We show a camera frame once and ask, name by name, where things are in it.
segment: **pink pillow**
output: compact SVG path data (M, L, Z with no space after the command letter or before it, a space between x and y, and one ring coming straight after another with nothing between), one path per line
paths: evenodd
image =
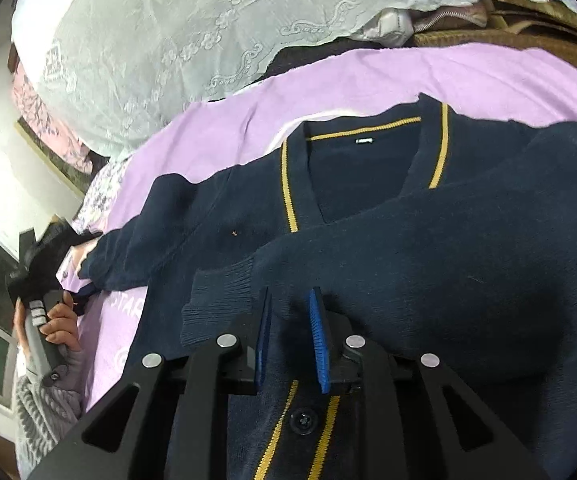
M53 117L30 84L24 67L18 63L12 85L12 100L22 118L63 161L82 173L91 173L92 162L86 159L88 147L63 121Z

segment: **lavender fabric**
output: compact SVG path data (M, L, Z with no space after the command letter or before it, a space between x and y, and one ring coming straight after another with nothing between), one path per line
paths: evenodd
M543 50L487 44L353 50L269 78L223 101L191 104L135 153L107 230L141 211L161 174L180 173L200 182L270 152L302 120L374 115L415 102L421 92L476 119L535 127L577 121L577 69ZM80 324L89 359L86 409L119 379L145 294L145 288L105 292L88 306Z

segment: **gray knit sweater sleeve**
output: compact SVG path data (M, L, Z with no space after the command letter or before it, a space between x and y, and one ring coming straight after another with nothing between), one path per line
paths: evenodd
M84 353L68 351L66 360L69 374L55 386L42 386L30 366L16 384L15 453L22 480L28 478L82 414L81 398L75 386L79 382Z

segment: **neckline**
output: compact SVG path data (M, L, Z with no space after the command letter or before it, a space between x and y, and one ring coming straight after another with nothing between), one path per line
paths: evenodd
M411 192L437 187L447 155L447 118L446 104L420 94L413 104L395 105L372 117L343 117L325 122L301 123L282 143L280 153L282 192L290 232L326 224L309 171L309 142L419 123L419 148L400 192L394 197L396 200Z

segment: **white embroidered fabric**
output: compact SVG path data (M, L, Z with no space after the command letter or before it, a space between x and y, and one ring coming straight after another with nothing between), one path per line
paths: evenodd
M190 102L250 84L281 48L349 36L388 7L475 1L74 0L37 90L92 150L123 158Z

